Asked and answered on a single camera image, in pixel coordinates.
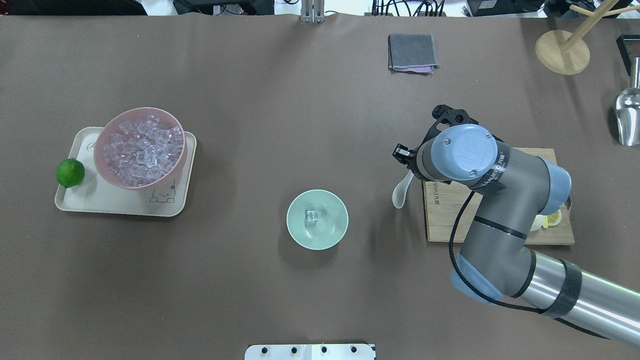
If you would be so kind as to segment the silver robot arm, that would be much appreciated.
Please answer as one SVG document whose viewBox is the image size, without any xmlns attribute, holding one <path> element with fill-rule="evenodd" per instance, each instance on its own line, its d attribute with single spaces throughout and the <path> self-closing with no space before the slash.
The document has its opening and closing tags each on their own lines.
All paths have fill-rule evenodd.
<svg viewBox="0 0 640 360">
<path fill-rule="evenodd" d="M 486 303 L 535 313 L 583 331 L 639 346 L 639 294 L 525 246 L 537 215 L 570 198 L 567 171 L 498 141 L 477 124 L 453 125 L 393 157 L 423 182 L 456 182 L 479 194 L 451 281 Z"/>
</svg>

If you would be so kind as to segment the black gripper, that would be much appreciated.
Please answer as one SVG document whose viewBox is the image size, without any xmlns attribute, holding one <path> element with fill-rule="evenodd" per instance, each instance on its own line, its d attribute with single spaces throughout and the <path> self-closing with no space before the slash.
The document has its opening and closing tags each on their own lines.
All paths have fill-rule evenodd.
<svg viewBox="0 0 640 360">
<path fill-rule="evenodd" d="M 423 137 L 422 141 L 416 148 L 409 149 L 407 146 L 398 143 L 391 155 L 403 166 L 406 166 L 408 170 L 412 173 L 420 173 L 418 166 L 423 166 L 423 155 L 421 155 L 421 149 L 424 145 L 426 145 L 429 141 L 436 138 L 440 131 L 428 131 Z"/>
</svg>

